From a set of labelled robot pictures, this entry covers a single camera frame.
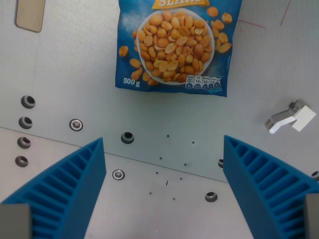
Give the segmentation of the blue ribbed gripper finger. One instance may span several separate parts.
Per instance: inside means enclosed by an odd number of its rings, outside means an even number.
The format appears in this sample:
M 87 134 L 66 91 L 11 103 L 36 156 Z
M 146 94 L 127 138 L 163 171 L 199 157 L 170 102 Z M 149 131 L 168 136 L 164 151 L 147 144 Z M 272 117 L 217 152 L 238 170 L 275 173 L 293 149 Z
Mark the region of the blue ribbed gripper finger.
M 224 137 L 223 172 L 255 239 L 304 239 L 312 177 L 238 139 Z
M 3 200 L 28 204 L 34 239 L 82 239 L 105 176 L 103 139 L 74 151 Z

